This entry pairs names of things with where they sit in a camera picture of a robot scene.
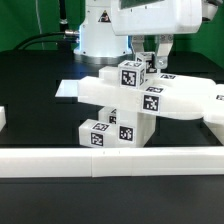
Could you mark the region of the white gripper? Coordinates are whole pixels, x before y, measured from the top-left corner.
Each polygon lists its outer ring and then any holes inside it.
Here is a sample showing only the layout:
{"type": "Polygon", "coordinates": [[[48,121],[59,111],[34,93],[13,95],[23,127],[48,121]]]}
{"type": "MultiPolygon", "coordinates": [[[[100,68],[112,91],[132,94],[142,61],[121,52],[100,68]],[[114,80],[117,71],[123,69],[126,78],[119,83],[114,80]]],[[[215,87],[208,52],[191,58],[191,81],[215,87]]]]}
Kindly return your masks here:
{"type": "Polygon", "coordinates": [[[174,40],[171,34],[189,34],[198,31],[202,23],[202,2],[161,0],[122,8],[121,0],[111,0],[110,19],[116,35],[133,35],[131,49],[134,54],[144,51],[143,35],[157,35],[155,67],[166,69],[174,40]]]}

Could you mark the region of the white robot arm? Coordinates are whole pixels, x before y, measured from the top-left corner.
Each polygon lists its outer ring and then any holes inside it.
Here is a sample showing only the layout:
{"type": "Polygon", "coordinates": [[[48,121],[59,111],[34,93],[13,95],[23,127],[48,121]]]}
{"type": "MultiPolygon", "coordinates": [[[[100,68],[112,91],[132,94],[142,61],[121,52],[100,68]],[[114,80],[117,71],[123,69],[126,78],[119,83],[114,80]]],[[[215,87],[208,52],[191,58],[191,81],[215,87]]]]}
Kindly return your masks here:
{"type": "Polygon", "coordinates": [[[203,21],[212,21],[223,0],[148,0],[127,6],[111,0],[111,21],[118,36],[154,35],[155,67],[165,69],[175,34],[196,33],[203,21]]]}

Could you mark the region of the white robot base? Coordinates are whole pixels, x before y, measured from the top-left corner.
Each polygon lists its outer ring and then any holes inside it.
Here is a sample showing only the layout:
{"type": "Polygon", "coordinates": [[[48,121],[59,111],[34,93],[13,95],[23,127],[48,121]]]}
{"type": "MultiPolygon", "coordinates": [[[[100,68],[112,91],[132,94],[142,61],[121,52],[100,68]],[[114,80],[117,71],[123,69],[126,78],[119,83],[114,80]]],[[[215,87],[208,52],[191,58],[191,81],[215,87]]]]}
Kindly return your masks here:
{"type": "Polygon", "coordinates": [[[131,54],[127,36],[116,36],[112,29],[111,0],[85,0],[85,19],[79,26],[76,61],[117,64],[131,54]]]}

